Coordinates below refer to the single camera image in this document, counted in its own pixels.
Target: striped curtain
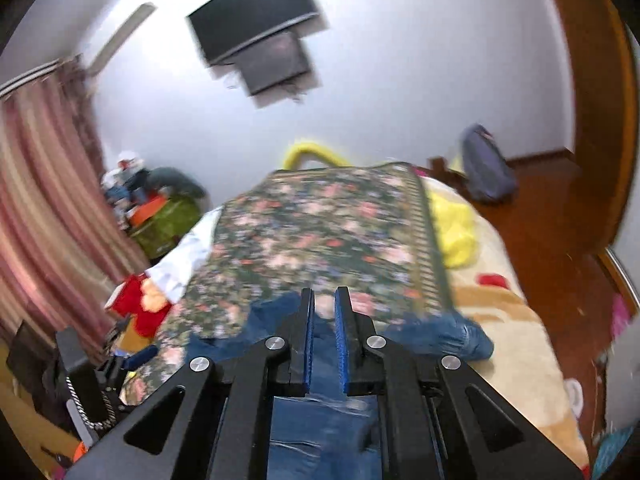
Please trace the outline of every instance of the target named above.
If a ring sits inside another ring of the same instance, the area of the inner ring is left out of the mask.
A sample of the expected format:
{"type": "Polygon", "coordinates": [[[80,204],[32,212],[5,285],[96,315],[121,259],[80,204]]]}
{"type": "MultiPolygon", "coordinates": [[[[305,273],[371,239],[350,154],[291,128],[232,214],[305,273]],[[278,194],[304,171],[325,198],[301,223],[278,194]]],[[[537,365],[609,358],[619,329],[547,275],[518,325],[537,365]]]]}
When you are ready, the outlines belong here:
{"type": "Polygon", "coordinates": [[[73,326],[96,355],[113,321],[103,306],[148,261],[100,190],[102,152],[76,60],[0,102],[0,324],[28,322],[49,344],[73,326]]]}

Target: triangular cutout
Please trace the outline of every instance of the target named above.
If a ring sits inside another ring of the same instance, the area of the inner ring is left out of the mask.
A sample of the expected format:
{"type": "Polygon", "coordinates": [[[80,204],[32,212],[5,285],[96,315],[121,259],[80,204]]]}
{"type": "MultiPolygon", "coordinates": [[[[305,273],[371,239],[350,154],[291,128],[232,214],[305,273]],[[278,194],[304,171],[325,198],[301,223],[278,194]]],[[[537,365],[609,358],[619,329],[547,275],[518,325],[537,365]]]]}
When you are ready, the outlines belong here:
{"type": "Polygon", "coordinates": [[[482,391],[475,386],[468,386],[465,393],[489,452],[502,451],[524,442],[524,434],[520,429],[482,391]]]}
{"type": "Polygon", "coordinates": [[[184,389],[174,388],[139,423],[127,431],[124,441],[152,455],[162,453],[183,398],[184,389]]]}

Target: metal bolt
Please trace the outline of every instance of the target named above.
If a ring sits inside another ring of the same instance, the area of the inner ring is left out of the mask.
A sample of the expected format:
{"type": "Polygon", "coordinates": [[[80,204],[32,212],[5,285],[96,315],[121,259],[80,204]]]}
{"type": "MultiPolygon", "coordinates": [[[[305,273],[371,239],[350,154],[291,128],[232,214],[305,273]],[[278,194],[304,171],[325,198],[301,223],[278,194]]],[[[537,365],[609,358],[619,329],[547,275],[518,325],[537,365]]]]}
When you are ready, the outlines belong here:
{"type": "Polygon", "coordinates": [[[269,350],[280,350],[284,346],[284,339],[275,335],[268,338],[267,341],[264,342],[264,345],[269,350]]]}
{"type": "Polygon", "coordinates": [[[194,372],[201,372],[209,368],[209,360],[206,357],[196,357],[189,363],[189,368],[194,372]]]}
{"type": "Polygon", "coordinates": [[[442,366],[444,366],[447,370],[457,370],[460,368],[460,359],[458,359],[455,355],[445,355],[442,358],[442,366]]]}
{"type": "Polygon", "coordinates": [[[367,345],[369,345],[370,348],[382,348],[386,345],[386,339],[381,335],[370,335],[367,337],[367,345]]]}

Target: floral fabric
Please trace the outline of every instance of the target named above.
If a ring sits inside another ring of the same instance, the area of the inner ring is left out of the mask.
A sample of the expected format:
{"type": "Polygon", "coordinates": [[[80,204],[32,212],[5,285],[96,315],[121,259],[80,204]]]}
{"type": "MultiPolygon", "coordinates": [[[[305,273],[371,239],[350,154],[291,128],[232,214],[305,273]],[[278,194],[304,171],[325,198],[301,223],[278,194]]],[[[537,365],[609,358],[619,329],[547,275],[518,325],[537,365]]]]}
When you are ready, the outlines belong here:
{"type": "Polygon", "coordinates": [[[251,303],[305,286],[330,319],[339,285],[379,327],[452,308],[424,189],[409,165],[277,172],[228,202],[209,260],[161,326],[159,357],[127,385],[128,402],[182,365],[191,333],[237,335],[251,303]]]}

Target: yellow bag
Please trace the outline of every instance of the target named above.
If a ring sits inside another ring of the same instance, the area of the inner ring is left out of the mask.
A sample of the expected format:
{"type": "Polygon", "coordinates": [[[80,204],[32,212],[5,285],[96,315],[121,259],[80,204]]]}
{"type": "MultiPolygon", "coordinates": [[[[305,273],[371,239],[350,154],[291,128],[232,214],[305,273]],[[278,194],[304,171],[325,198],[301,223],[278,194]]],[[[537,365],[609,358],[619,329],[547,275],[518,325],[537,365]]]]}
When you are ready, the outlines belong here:
{"type": "Polygon", "coordinates": [[[478,257],[475,213],[465,203],[450,202],[428,192],[431,214],[444,264],[448,269],[471,265],[478,257]]]}

